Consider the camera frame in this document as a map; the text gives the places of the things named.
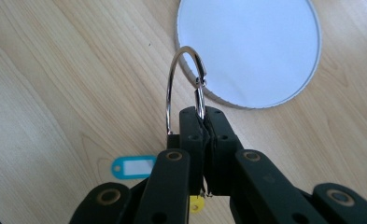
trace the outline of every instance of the wood grain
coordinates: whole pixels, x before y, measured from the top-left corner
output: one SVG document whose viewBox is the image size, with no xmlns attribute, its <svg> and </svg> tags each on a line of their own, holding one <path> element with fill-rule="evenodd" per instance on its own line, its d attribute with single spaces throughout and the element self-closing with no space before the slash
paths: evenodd
<svg viewBox="0 0 367 224">
<path fill-rule="evenodd" d="M 223 110 L 246 148 L 298 188 L 367 199 L 367 0 L 314 0 L 322 58 L 307 88 L 269 109 Z M 177 0 L 0 0 L 0 220 L 67 223 L 118 156 L 165 148 Z M 177 71 L 173 118 L 193 105 Z M 133 186 L 136 181 L 121 181 Z M 227 198 L 191 223 L 232 223 Z"/>
</svg>

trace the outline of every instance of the white surface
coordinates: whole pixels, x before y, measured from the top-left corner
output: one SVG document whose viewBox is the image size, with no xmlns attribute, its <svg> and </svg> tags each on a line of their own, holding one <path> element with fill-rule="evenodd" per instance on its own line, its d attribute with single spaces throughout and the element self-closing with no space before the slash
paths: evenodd
<svg viewBox="0 0 367 224">
<path fill-rule="evenodd" d="M 181 0 L 176 25 L 176 46 L 200 54 L 206 93 L 221 103 L 279 105 L 305 87 L 318 65 L 320 28 L 306 0 Z M 182 59 L 195 82 L 194 63 Z"/>
<path fill-rule="evenodd" d="M 123 166 L 124 175 L 149 175 L 154 162 L 152 160 L 124 161 Z"/>
</svg>

